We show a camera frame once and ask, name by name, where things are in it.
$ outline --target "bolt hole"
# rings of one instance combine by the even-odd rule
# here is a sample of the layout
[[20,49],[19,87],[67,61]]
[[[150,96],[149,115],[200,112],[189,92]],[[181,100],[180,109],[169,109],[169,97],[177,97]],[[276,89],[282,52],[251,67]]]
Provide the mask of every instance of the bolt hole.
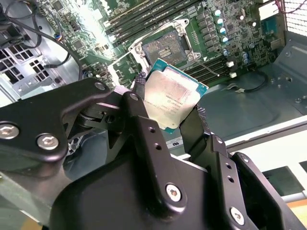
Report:
[[159,145],[159,144],[157,144],[157,143],[155,143],[155,149],[156,150],[162,150],[162,147],[161,147],[161,145]]
[[151,133],[155,133],[155,129],[152,128],[152,127],[149,127],[148,130],[149,130]]
[[228,178],[228,180],[229,180],[231,183],[234,183],[234,182],[235,182],[234,179],[233,179],[231,176],[228,176],[227,178]]
[[228,164],[228,163],[226,163],[226,167],[227,167],[228,169],[232,169],[232,167],[231,167],[230,164]]
[[106,116],[105,121],[107,124],[111,124],[115,121],[115,117],[113,115]]

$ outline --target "ventilation grille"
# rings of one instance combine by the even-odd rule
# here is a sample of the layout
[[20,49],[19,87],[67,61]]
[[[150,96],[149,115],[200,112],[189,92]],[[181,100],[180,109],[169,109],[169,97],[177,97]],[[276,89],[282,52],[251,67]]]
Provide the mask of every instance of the ventilation grille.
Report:
[[[293,11],[303,2],[304,0],[286,0],[284,2],[285,11]],[[286,17],[288,31],[307,36],[307,2],[294,13],[288,13]]]
[[24,76],[15,67],[16,62],[11,56],[5,51],[0,50],[0,72],[4,73],[12,84],[22,80]]
[[22,45],[15,45],[9,47],[9,50],[13,54],[13,56],[19,60],[20,62],[24,62],[33,57],[33,53],[29,49],[24,49]]
[[49,77],[48,72],[44,69],[44,67],[37,61],[35,60],[34,62],[30,63],[30,66],[33,68],[33,70],[37,73],[36,79],[38,81],[43,81],[47,77]]

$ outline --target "motherboard component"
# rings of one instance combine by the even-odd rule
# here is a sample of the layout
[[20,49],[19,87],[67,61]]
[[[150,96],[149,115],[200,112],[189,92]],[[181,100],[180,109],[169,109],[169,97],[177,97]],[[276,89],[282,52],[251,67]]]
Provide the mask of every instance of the motherboard component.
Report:
[[[235,57],[237,70],[232,72],[240,76],[250,67],[255,69],[273,61],[275,54],[270,48],[276,45],[272,41],[280,38],[277,27],[271,29],[271,24],[276,23],[266,22],[270,18],[260,23],[262,7],[258,9],[249,0],[40,3],[59,20],[61,42],[78,55],[84,75],[97,77],[109,87],[129,87],[138,73],[148,74],[158,58],[184,72],[195,69],[202,73],[200,81],[215,85],[230,79],[230,70],[220,63],[225,57]],[[45,16],[56,31],[54,19],[47,13]],[[218,75],[202,65],[213,68]]]
[[153,65],[145,87],[148,116],[169,133],[178,128],[208,89],[161,59]]
[[158,58],[171,65],[187,60],[177,31],[169,32],[150,43],[144,44],[142,48],[152,65]]

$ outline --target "ram slot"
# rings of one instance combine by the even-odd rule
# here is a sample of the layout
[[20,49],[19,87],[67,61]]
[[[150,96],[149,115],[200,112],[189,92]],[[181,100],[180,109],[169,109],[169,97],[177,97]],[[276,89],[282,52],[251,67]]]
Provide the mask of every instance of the ram slot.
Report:
[[152,11],[148,12],[146,15],[142,15],[141,17],[135,19],[133,22],[130,22],[128,24],[128,27],[121,27],[118,28],[114,31],[115,34],[124,34],[125,32],[129,32],[136,26],[140,27],[142,25],[146,25],[147,23],[155,22],[161,15],[163,14],[169,14],[172,13],[172,11],[177,11],[180,9],[178,12],[181,11],[181,9],[184,8],[182,4],[185,4],[186,2],[178,2],[178,1],[167,1],[164,2],[161,6],[153,9]]
[[[217,67],[217,68],[214,68],[212,69],[212,71],[218,73],[218,74],[222,74],[224,72],[226,72],[226,68],[225,67]],[[204,78],[207,78],[207,76],[214,76],[214,77],[217,77],[216,74],[213,74],[211,73],[210,71],[208,71],[207,69],[203,69],[202,71],[198,72],[198,74],[196,75],[191,75],[193,78],[197,79],[197,80],[203,80]]]
[[144,7],[146,8],[147,5],[150,4],[150,1],[151,1],[151,0],[146,0],[146,1],[142,2],[142,3],[140,3],[139,5],[137,5],[137,6],[135,6],[135,7],[132,7],[132,8],[130,8],[129,10],[127,10],[127,11],[121,13],[120,15],[116,15],[116,16],[110,17],[110,18],[109,18],[110,23],[116,22],[117,20],[121,20],[122,17],[124,17],[124,16],[126,16],[126,15],[128,15],[128,14],[133,13],[133,11],[141,10],[141,9],[144,8]]
[[[213,69],[213,68],[216,68],[216,67],[220,67],[220,66],[223,66],[223,62],[215,62],[215,63],[212,63],[210,65],[206,64],[206,67],[210,68],[210,69]],[[205,68],[201,65],[198,65],[196,66],[195,68],[193,69],[189,69],[187,71],[185,71],[187,74],[189,75],[196,75],[199,71],[202,71],[204,70]]]
[[[213,69],[216,66],[225,66],[226,61],[223,58],[216,58],[214,60],[211,60],[209,62],[203,63],[203,65],[205,65],[206,67]],[[198,71],[201,71],[205,69],[202,65],[197,65],[191,69],[188,70],[184,70],[185,73],[189,74],[189,75],[193,75],[196,74]]]
[[161,22],[163,22],[165,19],[168,19],[170,17],[172,17],[174,14],[181,12],[183,9],[186,9],[188,7],[190,7],[191,5],[194,5],[196,2],[198,2],[199,0],[189,0],[186,1],[184,4],[176,9],[171,9],[169,11],[165,11],[164,13],[156,16],[155,18],[151,19],[149,22],[145,22],[145,23],[139,23],[139,26],[136,29],[132,29],[130,28],[129,32],[126,32],[125,34],[122,35],[118,35],[117,40],[120,41],[124,41],[127,42],[132,36],[136,36],[140,33],[144,33],[144,30],[151,28],[152,26],[154,26],[155,24],[159,24]]
[[139,9],[134,10],[126,15],[123,15],[122,17],[118,18],[117,20],[110,20],[111,28],[109,31],[113,32],[115,29],[119,28],[120,26],[123,26],[125,24],[131,23],[131,20],[144,15],[148,11],[151,11],[154,7],[158,7],[164,3],[163,0],[155,0],[152,2],[149,2],[145,6],[141,6]]

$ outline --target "capacitor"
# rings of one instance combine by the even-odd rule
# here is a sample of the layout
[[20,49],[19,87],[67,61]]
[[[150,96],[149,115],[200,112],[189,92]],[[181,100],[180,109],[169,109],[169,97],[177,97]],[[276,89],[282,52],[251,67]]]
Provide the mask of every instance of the capacitor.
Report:
[[250,21],[250,22],[248,22],[248,25],[249,25],[249,26],[252,26],[252,27],[256,27],[257,22],[255,22],[255,21]]
[[221,41],[224,43],[228,42],[228,37],[225,36],[221,37]]
[[223,55],[224,55],[224,56],[228,56],[228,55],[229,55],[229,52],[228,52],[227,49],[223,49]]
[[243,59],[247,59],[248,58],[248,53],[247,52],[243,52],[242,53],[242,58]]
[[220,28],[218,29],[218,31],[219,31],[219,33],[221,33],[221,34],[225,34],[225,33],[226,33],[226,29],[225,29],[224,27],[220,27]]
[[217,20],[215,20],[216,24],[223,24],[223,19],[222,18],[218,18]]
[[219,16],[221,16],[221,11],[220,10],[216,10],[216,11],[214,11],[214,16],[216,16],[216,17],[219,17]]
[[242,21],[244,19],[244,16],[243,15],[237,15],[236,18],[240,21]]

